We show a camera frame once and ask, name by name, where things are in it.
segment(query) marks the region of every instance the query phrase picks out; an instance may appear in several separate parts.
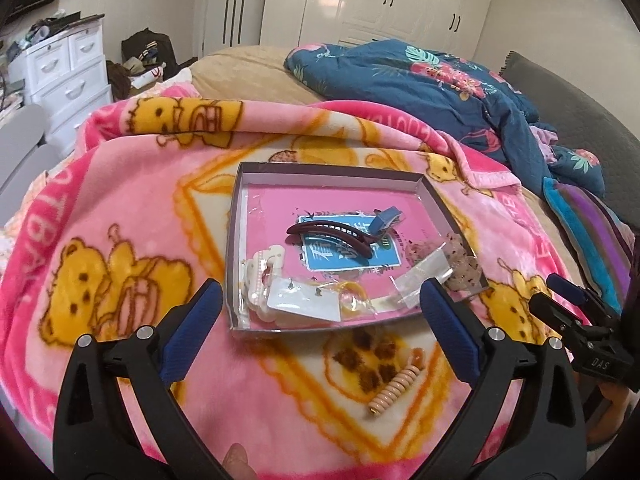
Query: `teal stripe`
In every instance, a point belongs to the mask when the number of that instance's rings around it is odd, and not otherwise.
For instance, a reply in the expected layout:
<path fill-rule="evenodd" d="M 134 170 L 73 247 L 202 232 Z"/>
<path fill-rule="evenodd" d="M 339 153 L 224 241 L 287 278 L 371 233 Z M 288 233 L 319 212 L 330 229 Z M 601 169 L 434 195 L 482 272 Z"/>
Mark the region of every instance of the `teal stripe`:
<path fill-rule="evenodd" d="M 543 181 L 543 191 L 545 193 L 546 201 L 552 207 L 552 209 L 558 215 L 559 220 L 562 222 L 564 229 L 571 233 L 576 243 L 582 248 L 585 253 L 598 254 L 598 250 L 591 240 L 587 229 L 585 229 L 582 221 L 576 215 L 570 205 L 564 200 L 561 193 L 555 189 L 555 180 L 552 178 L 545 178 Z M 615 293 L 616 287 L 611 279 L 611 275 L 607 270 L 604 262 L 600 258 L 590 258 L 588 262 L 590 272 L 592 276 L 598 277 L 598 282 L 601 283 L 602 299 L 605 303 L 612 306 L 618 313 L 622 312 L 620 305 L 618 304 L 618 297 Z"/>

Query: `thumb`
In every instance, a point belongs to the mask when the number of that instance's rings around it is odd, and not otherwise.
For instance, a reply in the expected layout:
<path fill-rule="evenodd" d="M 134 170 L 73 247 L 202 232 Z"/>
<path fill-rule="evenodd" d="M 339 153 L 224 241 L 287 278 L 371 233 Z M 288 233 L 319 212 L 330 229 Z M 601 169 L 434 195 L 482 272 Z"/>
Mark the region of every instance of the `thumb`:
<path fill-rule="evenodd" d="M 222 467 L 234 480 L 258 480 L 258 475 L 248 465 L 244 447 L 233 444 L 222 461 Z"/>

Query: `drawer handle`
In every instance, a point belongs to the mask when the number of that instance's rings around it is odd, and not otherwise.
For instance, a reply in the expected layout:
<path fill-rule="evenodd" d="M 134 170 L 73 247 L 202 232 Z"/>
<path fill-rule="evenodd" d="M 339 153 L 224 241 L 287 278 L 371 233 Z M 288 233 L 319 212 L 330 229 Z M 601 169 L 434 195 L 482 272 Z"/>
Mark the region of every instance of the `drawer handle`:
<path fill-rule="evenodd" d="M 41 66 L 40 70 L 42 70 L 45 74 L 47 74 L 51 72 L 56 67 L 57 64 L 58 64 L 58 58 L 52 59 L 46 65 Z"/>
<path fill-rule="evenodd" d="M 72 88 L 71 90 L 67 90 L 65 92 L 65 95 L 71 100 L 77 99 L 78 96 L 82 93 L 84 85 L 86 85 L 86 81 L 82 81 L 77 87 Z"/>
<path fill-rule="evenodd" d="M 89 52 L 95 45 L 95 41 L 92 41 L 91 43 L 87 44 L 87 45 L 83 45 L 80 47 L 80 52 L 83 52 L 84 54 L 86 54 L 87 52 Z"/>

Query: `box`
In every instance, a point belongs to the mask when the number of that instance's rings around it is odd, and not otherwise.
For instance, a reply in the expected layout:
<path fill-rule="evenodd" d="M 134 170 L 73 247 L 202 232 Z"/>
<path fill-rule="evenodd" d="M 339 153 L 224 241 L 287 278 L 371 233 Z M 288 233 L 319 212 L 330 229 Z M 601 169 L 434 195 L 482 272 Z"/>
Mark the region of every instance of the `box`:
<path fill-rule="evenodd" d="M 391 206 L 402 211 L 402 219 L 388 232 L 386 240 L 374 244 L 379 258 L 372 265 L 373 258 L 363 261 L 360 256 L 353 257 L 348 248 L 339 247 L 339 241 L 320 244 L 318 251 L 315 240 L 306 238 L 304 244 L 296 243 L 286 232 L 297 222 L 336 215 L 349 222 L 362 218 L 363 226 L 376 211 Z M 465 258 L 476 261 L 452 215 L 421 174 L 349 166 L 243 162 L 236 176 L 226 247 L 224 289 L 231 330 L 254 335 L 318 332 L 420 316 L 418 306 L 400 306 L 396 283 L 414 268 L 415 262 L 410 261 L 414 248 L 432 244 L 437 249 L 442 240 L 452 238 L 462 244 Z M 329 283 L 331 287 L 331 282 L 355 282 L 366 291 L 372 310 L 339 322 L 305 318 L 296 323 L 300 316 L 289 316 L 286 322 L 276 324 L 261 320 L 249 308 L 245 272 L 254 254 L 271 246 L 284 248 L 282 276 L 290 279 L 291 285 Z M 465 292 L 452 293 L 452 297 L 460 300 L 487 286 L 479 269 L 478 282 Z"/>

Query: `blue label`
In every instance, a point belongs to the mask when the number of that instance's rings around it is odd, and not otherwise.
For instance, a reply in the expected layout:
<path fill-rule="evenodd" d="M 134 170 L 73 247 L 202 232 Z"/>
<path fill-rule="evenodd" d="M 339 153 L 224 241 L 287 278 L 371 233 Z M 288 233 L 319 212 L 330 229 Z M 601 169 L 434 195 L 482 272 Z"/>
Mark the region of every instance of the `blue label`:
<path fill-rule="evenodd" d="M 311 220 L 329 220 L 340 222 L 369 232 L 369 224 L 375 216 L 368 215 L 328 215 L 301 216 L 298 222 Z M 385 235 L 379 242 L 372 244 L 373 257 L 367 260 L 360 256 L 352 247 L 339 238 L 327 235 L 303 235 L 302 250 L 306 267 L 313 271 L 338 271 L 354 269 L 371 269 L 375 267 L 397 267 L 401 264 L 398 248 L 393 238 Z"/>

